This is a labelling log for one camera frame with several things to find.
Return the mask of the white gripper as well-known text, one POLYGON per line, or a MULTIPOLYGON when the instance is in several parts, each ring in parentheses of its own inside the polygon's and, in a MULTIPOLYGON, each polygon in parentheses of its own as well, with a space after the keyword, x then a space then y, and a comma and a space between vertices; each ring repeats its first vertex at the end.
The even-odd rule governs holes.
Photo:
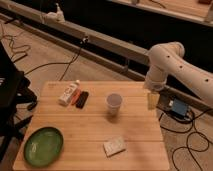
MULTIPOLYGON (((152 78, 150 75, 147 75, 145 77, 144 87, 149 89, 150 91, 159 92, 164 88, 165 84, 166 84, 165 79, 156 80, 152 78)), ((149 110, 154 110, 158 104, 160 95, 156 92, 150 92, 147 95, 149 110)))

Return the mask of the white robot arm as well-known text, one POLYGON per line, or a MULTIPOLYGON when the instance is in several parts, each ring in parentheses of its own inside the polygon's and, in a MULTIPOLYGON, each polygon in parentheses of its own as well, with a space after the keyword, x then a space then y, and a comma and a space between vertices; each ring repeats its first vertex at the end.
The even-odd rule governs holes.
POLYGON ((161 91, 172 75, 213 108, 213 74, 183 59, 184 46, 179 42, 156 44, 148 51, 150 68, 144 86, 151 91, 161 91))

